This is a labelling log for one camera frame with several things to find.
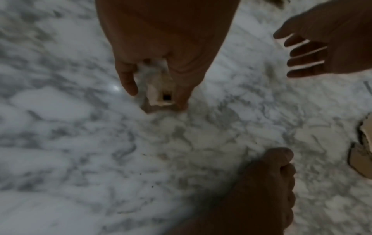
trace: gray marble veining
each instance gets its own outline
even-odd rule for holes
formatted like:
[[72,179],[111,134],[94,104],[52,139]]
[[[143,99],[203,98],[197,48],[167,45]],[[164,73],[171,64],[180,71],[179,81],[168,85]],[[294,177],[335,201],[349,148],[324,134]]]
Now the gray marble veining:
[[287,234],[370,234],[372,183],[346,157],[371,72],[290,81],[271,37],[317,2],[243,1],[188,112],[145,115],[93,0],[0,0],[0,234],[161,234],[274,146],[298,170]]

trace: person's leg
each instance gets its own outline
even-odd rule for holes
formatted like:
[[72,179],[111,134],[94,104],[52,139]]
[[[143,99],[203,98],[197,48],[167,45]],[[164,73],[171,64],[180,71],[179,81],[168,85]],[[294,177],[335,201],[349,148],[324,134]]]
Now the person's leg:
[[246,169],[219,206],[167,235],[283,235],[293,221],[295,204],[292,158],[287,148],[267,151]]

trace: dark hole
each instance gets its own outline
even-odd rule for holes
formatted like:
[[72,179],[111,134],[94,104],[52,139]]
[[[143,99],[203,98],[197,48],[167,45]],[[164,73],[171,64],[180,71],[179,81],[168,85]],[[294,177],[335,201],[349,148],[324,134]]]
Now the dark hole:
[[172,95],[169,95],[169,94],[163,94],[163,100],[171,101],[171,100],[172,100]]

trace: marble tile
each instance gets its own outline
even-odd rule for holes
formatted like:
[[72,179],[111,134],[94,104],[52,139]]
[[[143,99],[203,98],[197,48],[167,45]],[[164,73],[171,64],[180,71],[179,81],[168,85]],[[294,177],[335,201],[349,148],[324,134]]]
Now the marble tile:
[[274,146],[296,154],[287,234],[370,234],[372,183],[346,158],[371,72],[288,80],[271,37],[317,2],[243,1],[188,112],[145,115],[93,0],[0,0],[0,234],[162,234]]

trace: hand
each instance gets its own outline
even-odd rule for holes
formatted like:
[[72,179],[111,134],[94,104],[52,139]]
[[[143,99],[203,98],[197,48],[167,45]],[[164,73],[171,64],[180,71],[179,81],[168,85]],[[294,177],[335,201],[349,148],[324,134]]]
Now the hand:
[[287,20],[274,33],[284,45],[309,40],[290,52],[289,67],[323,62],[290,71],[288,77],[352,73],[372,68],[372,1],[333,0]]
[[175,81],[175,102],[186,106],[219,51],[239,0],[96,0],[124,89],[138,93],[136,64],[165,58]]

